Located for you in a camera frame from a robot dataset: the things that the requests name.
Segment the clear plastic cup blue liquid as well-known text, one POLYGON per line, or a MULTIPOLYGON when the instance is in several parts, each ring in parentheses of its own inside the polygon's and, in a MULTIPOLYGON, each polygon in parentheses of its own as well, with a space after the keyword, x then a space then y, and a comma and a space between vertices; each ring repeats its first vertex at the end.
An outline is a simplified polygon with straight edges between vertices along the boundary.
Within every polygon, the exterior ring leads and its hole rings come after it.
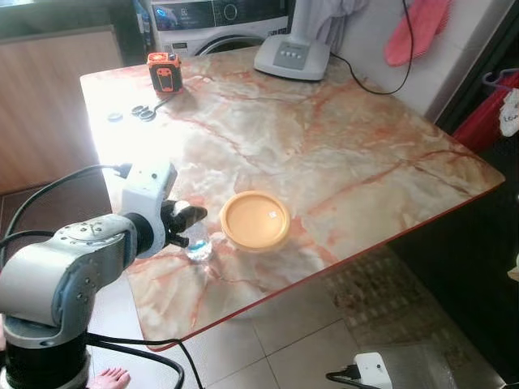
POLYGON ((190 262, 207 263, 212 256, 212 244, 205 223, 198 222, 190 226, 185 231, 184 237, 188 238, 188 246, 185 251, 190 262))

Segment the orange round bowl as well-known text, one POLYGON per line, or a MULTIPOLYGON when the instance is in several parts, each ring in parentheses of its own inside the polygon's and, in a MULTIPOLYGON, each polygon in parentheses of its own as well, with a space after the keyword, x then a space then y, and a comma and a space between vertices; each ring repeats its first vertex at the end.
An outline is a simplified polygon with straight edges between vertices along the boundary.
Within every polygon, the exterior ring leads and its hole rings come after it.
POLYGON ((255 253, 281 248, 290 235, 290 219, 289 208, 263 191, 234 194, 219 214, 221 230, 230 244, 255 253))

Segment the black scissors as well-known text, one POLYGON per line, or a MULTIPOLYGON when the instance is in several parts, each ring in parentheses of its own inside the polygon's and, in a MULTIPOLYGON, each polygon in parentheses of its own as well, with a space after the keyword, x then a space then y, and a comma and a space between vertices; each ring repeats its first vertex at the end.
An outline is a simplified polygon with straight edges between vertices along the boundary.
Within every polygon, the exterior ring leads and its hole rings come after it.
POLYGON ((133 108, 131 108, 130 114, 132 114, 134 118, 138 118, 139 120, 141 120, 141 122, 151 122, 158 116, 159 108, 164 107, 174 98, 175 96, 172 96, 172 94, 170 94, 170 96, 163 97, 163 99, 160 99, 156 102, 156 104, 153 104, 152 106, 134 106, 133 108))

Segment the marble table with red edge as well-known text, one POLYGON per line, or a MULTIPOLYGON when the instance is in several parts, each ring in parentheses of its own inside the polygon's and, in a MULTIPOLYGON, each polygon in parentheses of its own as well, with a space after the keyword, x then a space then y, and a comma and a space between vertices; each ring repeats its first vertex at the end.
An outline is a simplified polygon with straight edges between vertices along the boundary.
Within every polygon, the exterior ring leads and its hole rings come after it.
POLYGON ((364 92, 342 62, 322 81, 259 73, 254 49, 189 57, 184 92, 151 122, 146 66, 82 75, 90 134, 103 164, 168 158, 171 198, 208 210, 212 256, 168 246, 126 276, 146 340, 189 338, 417 229, 503 185, 504 175, 394 96, 364 92), (118 112, 121 122, 108 122, 118 112), (234 248, 219 214, 263 191, 290 210, 277 250, 234 248))

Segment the orange black handheld device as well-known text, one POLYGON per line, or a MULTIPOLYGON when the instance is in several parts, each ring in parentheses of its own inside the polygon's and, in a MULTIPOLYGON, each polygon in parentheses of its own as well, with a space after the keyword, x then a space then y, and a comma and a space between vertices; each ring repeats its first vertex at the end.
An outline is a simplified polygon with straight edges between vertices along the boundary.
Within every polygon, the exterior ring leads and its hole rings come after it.
POLYGON ((181 72, 181 56, 174 53, 151 53, 146 57, 156 93, 180 93, 184 89, 181 72))

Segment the white printed cloth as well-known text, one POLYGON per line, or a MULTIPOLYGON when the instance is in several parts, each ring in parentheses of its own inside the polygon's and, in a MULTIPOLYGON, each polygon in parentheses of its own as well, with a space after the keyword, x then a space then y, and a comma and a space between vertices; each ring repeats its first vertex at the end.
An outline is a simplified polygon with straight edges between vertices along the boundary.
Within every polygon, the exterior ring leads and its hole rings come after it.
POLYGON ((513 88, 503 99, 500 109, 500 132, 504 137, 515 136, 519 131, 519 89, 513 88))

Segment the brown wooden cabinet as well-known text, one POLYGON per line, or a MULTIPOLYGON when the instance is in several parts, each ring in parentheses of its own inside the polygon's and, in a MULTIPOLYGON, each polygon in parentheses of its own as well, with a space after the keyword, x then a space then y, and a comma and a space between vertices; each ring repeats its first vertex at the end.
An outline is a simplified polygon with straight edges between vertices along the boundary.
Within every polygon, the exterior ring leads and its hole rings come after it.
POLYGON ((97 162, 80 78, 120 66, 109 27, 0 40, 0 194, 97 162))

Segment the white appliance base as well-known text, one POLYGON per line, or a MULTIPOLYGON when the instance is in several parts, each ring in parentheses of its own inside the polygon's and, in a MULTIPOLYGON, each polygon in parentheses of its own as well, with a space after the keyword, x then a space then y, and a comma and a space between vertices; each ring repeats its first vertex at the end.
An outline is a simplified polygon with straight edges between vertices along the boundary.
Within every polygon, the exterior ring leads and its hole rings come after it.
POLYGON ((352 10, 353 0, 293 0, 289 32, 267 37, 253 67, 290 80, 322 80, 352 10))

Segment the red hanging cloth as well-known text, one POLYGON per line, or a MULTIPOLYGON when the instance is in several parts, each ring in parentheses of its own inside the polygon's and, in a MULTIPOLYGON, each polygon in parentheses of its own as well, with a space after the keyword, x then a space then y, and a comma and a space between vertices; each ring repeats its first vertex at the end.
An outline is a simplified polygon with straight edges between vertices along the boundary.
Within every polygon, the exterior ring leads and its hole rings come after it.
MULTIPOLYGON (((505 81, 512 88, 519 88, 519 75, 512 75, 505 81)), ((495 89, 493 93, 475 109, 462 125, 453 132, 453 138, 474 153, 488 151, 500 138, 500 109, 503 99, 512 89, 495 89)))

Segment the white washing machine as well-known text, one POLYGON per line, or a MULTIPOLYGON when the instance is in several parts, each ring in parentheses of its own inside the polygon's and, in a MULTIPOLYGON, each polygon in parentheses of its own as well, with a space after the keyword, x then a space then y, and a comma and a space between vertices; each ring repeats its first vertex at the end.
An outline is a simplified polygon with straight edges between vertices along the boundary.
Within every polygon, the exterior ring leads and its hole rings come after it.
POLYGON ((153 49, 181 57, 259 47, 289 31, 289 0, 140 0, 153 49))

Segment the purple clothes hanger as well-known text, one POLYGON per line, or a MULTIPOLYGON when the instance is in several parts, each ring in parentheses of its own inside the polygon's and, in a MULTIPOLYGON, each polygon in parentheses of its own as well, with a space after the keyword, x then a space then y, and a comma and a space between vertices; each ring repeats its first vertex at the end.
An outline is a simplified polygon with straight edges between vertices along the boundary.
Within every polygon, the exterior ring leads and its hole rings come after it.
POLYGON ((511 78, 512 75, 516 75, 519 73, 519 68, 504 68, 501 71, 497 71, 497 73, 486 73, 483 74, 482 82, 483 85, 488 86, 489 88, 497 88, 501 90, 509 90, 513 89, 512 86, 507 85, 508 78, 511 78))

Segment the patterned floor mat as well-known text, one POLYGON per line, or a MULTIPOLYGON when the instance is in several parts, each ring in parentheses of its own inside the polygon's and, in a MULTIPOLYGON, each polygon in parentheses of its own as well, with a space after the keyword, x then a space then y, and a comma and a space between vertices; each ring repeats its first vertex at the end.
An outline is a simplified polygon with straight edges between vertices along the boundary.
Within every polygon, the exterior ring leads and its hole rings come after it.
POLYGON ((462 341, 429 289, 389 248, 337 264, 321 279, 360 347, 427 341, 449 348, 462 341))

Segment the pink cloth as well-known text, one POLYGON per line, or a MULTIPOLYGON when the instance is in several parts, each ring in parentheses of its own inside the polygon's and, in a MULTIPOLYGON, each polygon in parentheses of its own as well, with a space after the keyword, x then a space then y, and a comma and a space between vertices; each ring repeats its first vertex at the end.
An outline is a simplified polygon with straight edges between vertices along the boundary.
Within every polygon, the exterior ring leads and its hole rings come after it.
POLYGON ((384 48, 387 66, 405 66, 424 54, 445 29, 452 0, 413 0, 384 48))

